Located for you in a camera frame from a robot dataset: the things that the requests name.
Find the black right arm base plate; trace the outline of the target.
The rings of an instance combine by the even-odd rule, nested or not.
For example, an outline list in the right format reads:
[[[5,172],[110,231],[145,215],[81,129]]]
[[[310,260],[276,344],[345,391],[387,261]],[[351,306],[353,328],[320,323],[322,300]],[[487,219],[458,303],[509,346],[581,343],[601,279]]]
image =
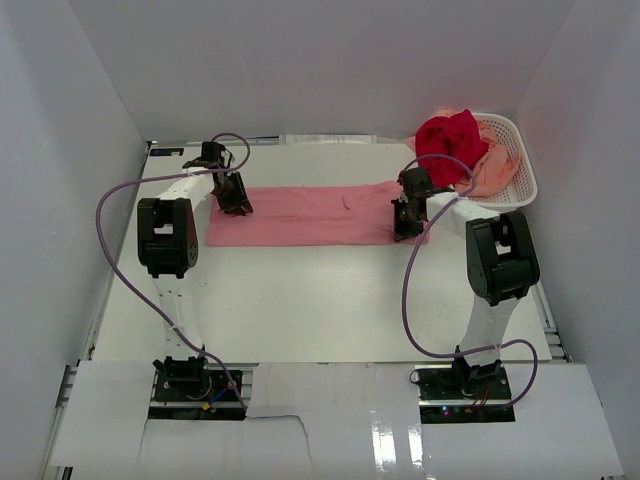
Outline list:
[[[488,405],[507,403],[512,399],[511,388],[504,367],[492,377],[464,383],[448,365],[424,365],[409,374],[409,381],[418,387],[422,404]]]

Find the pink t-shirt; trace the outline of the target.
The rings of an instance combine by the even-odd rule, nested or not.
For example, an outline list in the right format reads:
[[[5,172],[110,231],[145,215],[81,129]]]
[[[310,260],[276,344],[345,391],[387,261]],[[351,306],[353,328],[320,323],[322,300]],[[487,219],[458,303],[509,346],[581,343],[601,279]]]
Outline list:
[[[209,247],[390,245],[395,181],[347,187],[253,187],[245,216],[211,209]]]

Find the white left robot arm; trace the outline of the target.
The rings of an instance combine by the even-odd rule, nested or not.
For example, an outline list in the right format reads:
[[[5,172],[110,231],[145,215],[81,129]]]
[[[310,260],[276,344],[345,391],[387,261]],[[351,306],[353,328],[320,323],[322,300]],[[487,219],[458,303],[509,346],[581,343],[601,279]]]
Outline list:
[[[203,355],[188,271],[196,266],[199,241],[194,212],[206,200],[230,216],[253,212],[234,156],[218,136],[201,145],[183,165],[185,176],[156,197],[137,204],[137,253],[152,277],[165,323],[166,356],[188,360]]]

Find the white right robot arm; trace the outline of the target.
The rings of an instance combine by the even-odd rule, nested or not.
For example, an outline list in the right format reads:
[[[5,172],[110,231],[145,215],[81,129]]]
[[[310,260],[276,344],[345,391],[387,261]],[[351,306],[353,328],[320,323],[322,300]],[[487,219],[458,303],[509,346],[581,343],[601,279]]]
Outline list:
[[[421,373],[418,381],[472,399],[490,388],[501,373],[501,348],[519,302],[538,283],[539,264],[525,216],[482,207],[448,187],[437,187],[420,167],[398,177],[394,210],[397,241],[421,244],[438,223],[465,241],[467,279],[474,301],[466,332],[449,359],[451,366]]]

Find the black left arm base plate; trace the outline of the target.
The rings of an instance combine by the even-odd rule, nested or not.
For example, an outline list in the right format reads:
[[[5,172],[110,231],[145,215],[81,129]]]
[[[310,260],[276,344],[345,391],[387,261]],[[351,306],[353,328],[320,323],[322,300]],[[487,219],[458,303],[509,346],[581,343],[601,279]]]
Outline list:
[[[202,407],[246,409],[240,401],[244,372],[225,371],[211,366],[204,357],[176,360],[166,357],[153,361],[155,377],[151,393],[151,407]]]

